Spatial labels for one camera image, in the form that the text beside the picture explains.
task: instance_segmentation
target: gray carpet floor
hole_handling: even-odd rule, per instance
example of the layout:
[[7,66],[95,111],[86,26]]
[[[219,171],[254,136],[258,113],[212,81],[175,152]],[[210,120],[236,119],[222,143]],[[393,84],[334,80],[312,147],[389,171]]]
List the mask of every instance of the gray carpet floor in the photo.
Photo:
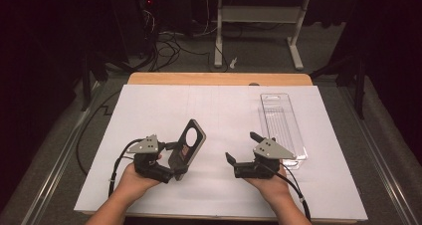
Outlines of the gray carpet floor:
[[[237,58],[234,69],[230,73],[311,73],[323,67],[329,60],[332,50],[338,40],[343,26],[332,26],[324,29],[319,24],[304,27],[298,40],[298,48],[305,66],[302,72],[293,67],[293,62],[286,44],[286,37],[293,32],[291,25],[281,25],[272,30],[263,30],[273,25],[254,24],[254,27],[240,31],[233,25],[225,25],[223,53],[226,61]],[[172,36],[162,36],[166,40]],[[176,36],[178,44],[187,51],[161,72],[209,72],[214,58],[214,36],[187,38]],[[163,48],[162,55],[171,55],[171,49]],[[167,58],[160,57],[159,63],[165,63]],[[74,127],[88,122],[82,136],[78,136],[78,152],[82,166],[89,170],[110,119],[108,113],[118,99],[118,91],[126,84],[128,75],[119,72],[109,72],[110,77],[95,90],[88,112],[81,112],[83,104],[82,86],[77,85],[75,91],[78,97],[58,118],[45,142],[33,159],[31,167],[23,177],[13,194],[8,206],[0,216],[0,224],[21,224],[37,197],[42,185],[55,167],[57,158],[61,156]],[[350,108],[349,92],[353,86],[344,89],[334,83],[335,76],[322,76],[314,80],[318,86],[329,119],[350,168],[353,179],[360,191],[360,196],[368,214],[369,220],[361,224],[418,224],[422,221],[422,168],[403,141],[394,122],[378,99],[376,90],[370,80],[365,83],[364,115],[365,120],[356,119]],[[408,206],[415,217],[406,219],[399,212],[388,188],[382,167],[374,162],[373,149],[370,143],[375,143],[377,151],[382,154],[382,164],[387,164],[388,171],[394,181],[403,191]],[[52,186],[52,196],[43,197],[44,206],[38,211],[33,223],[27,224],[84,224],[88,215],[75,212],[74,206],[78,199],[85,176],[80,170],[76,158],[76,149],[70,150],[71,156],[66,162],[63,174],[58,183]],[[201,220],[169,220],[143,218],[135,222],[140,224],[258,224],[256,222],[234,221],[201,221]]]

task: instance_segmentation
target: transparent plastic container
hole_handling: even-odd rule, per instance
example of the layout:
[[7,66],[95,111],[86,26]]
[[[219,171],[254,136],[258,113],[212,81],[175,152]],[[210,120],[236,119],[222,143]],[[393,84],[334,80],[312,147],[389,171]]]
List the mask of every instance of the transparent plastic container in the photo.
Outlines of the transparent plastic container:
[[274,138],[276,143],[289,150],[295,159],[284,159],[284,165],[289,169],[299,169],[308,155],[289,95],[261,94],[261,103],[262,136]]

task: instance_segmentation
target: person's left hand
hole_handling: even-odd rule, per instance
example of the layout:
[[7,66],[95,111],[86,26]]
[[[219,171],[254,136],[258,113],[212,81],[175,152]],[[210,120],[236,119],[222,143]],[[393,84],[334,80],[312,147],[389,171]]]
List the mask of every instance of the person's left hand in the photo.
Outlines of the person's left hand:
[[130,163],[124,170],[120,182],[114,193],[111,195],[120,202],[130,206],[139,199],[149,188],[158,185],[160,182],[140,176],[134,170],[134,164]]

